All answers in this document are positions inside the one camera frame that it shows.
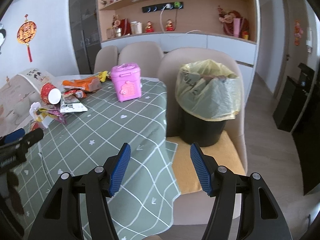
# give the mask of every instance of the doorway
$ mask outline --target doorway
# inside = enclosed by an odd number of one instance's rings
[[[300,76],[300,63],[307,64],[307,29],[309,26],[305,0],[283,0],[285,18],[285,45],[282,66],[277,81],[274,97],[280,100],[287,76],[298,80]],[[299,45],[295,44],[295,26],[299,21],[303,30]]]

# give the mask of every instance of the white wall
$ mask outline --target white wall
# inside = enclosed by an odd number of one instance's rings
[[[17,31],[24,16],[37,25],[30,42],[33,62],[29,62],[27,46],[17,42]],[[68,0],[14,0],[1,20],[7,37],[1,47],[0,87],[9,78],[27,68],[47,70],[54,76],[79,74],[73,49]]]
[[[261,40],[256,72],[273,93],[284,51],[284,8],[282,0],[270,0],[260,8]]]
[[[312,68],[313,70],[317,70],[319,66],[319,55],[317,53],[317,46],[318,46],[318,32],[317,32],[317,22],[318,20],[316,14],[314,13],[313,9],[311,8],[310,4],[305,0],[306,7],[307,7],[307,14],[309,20],[309,27],[312,30],[312,52],[308,55],[307,65]]]

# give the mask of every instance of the red chinese ornament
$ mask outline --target red chinese ornament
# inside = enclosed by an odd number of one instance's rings
[[[29,21],[27,19],[27,17],[28,17],[28,14],[25,15],[26,20],[24,21],[24,24],[22,24],[21,27],[18,30],[17,40],[18,40],[19,43],[27,45],[29,61],[32,62],[29,42],[36,35],[37,26],[36,26],[36,24],[34,22]]]

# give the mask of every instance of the red packet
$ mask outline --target red packet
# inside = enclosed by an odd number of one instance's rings
[[[122,19],[120,21],[119,27],[121,28],[121,36],[127,35],[127,34],[132,34],[130,22],[128,21],[127,18],[126,19]]]

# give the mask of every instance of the blue gripper pad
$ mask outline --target blue gripper pad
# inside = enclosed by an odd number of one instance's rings
[[[7,144],[7,143],[11,143],[11,142],[14,142],[18,139],[20,139],[21,137],[25,136],[25,131],[23,128],[20,128],[10,134],[8,134],[5,139],[4,139],[4,144]]]
[[[127,144],[126,147],[118,154],[120,154],[120,157],[110,178],[109,193],[111,196],[114,196],[114,194],[120,189],[125,170],[128,167],[131,157],[130,145]]]
[[[207,167],[204,164],[201,154],[194,143],[190,147],[190,157],[191,157],[193,166],[196,170],[202,190],[206,192],[208,195],[210,195],[210,193],[212,192],[211,175],[207,170]]]

